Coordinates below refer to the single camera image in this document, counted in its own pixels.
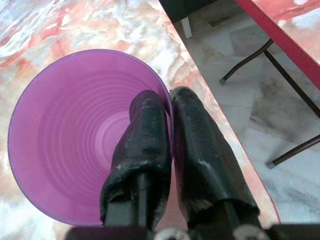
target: metal chair leg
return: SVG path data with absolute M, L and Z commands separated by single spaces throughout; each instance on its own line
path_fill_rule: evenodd
M 320 143 L 320 134 L 318 136 L 315 136 L 314 138 L 311 138 L 310 140 L 300 144 L 299 146 L 296 146 L 295 148 L 293 148 L 290 151 L 286 152 L 285 154 L 281 155 L 277 159 L 267 163 L 266 165 L 269 169 L 273 169 L 275 166 L 283 163 L 285 160 L 293 157 L 294 155 L 296 155 L 296 154 L 302 152 L 303 150 L 306 150 L 306 149 L 308 149 L 318 143 Z
M 228 78 L 231 77 L 232 74 L 235 73 L 239 68 L 241 68 L 246 63 L 250 62 L 252 59 L 258 57 L 260 54 L 262 54 L 264 51 L 267 50 L 268 47 L 273 44 L 274 41 L 272 39 L 269 39 L 261 48 L 259 48 L 256 52 L 239 62 L 237 65 L 235 65 L 223 78 L 220 79 L 220 84 L 224 84 Z

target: plastic cup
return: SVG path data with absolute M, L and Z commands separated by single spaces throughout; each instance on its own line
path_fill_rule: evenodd
M 129 125 L 130 103 L 144 90 L 162 97 L 170 128 L 164 83 L 126 53 L 76 52 L 32 80 L 12 114 L 8 153 L 15 180 L 33 205 L 67 224 L 101 224 L 100 192 Z

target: chair leg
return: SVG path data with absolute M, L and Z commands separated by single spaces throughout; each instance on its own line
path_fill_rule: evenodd
M 266 165 L 269 169 L 273 169 L 275 166 L 283 163 L 285 160 L 293 157 L 294 155 L 296 155 L 296 154 L 302 152 L 303 150 L 306 150 L 306 149 L 308 149 L 318 143 L 320 143 L 320 135 L 315 136 L 314 138 L 311 138 L 310 140 L 300 144 L 299 146 L 296 146 L 295 148 L 293 148 L 290 151 L 286 152 L 285 154 L 281 155 L 277 159 L 267 163 Z
M 272 39 L 269 39 L 261 48 L 259 48 L 256 52 L 239 62 L 237 65 L 235 65 L 223 78 L 220 79 L 220 84 L 224 84 L 228 78 L 231 77 L 232 74 L 235 73 L 239 68 L 241 68 L 243 65 L 247 64 L 250 62 L 252 59 L 258 57 L 260 54 L 262 54 L 264 51 L 267 50 L 268 47 L 273 44 L 274 41 Z
M 186 39 L 192 37 L 188 16 L 181 20 L 182 30 Z

